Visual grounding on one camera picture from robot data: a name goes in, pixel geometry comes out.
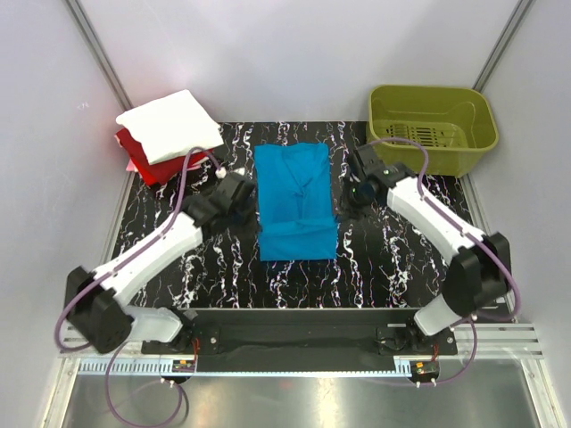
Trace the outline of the blue t-shirt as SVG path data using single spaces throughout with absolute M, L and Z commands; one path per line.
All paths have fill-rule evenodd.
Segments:
M 329 148 L 324 143 L 254 149 L 262 261 L 336 258 Z

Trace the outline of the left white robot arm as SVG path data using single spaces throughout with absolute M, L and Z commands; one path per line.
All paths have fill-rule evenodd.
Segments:
M 72 270 L 67 278 L 66 320 L 100 354 L 127 342 L 152 342 L 172 353 L 191 348 L 192 318 L 176 308 L 141 308 L 131 300 L 151 279 L 184 253 L 214 235 L 250 220 L 251 195 L 197 193 L 178 200 L 159 228 L 102 266 Z

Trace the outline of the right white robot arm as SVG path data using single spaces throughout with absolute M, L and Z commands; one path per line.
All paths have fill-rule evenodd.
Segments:
M 413 352 L 429 351 L 437 334 L 463 320 L 472 321 L 478 311 L 516 290 L 508 239 L 471 226 L 439 202 L 418 177 L 350 174 L 343 184 L 350 207 L 385 205 L 418 229 L 448 268 L 440 293 L 408 322 L 405 342 Z

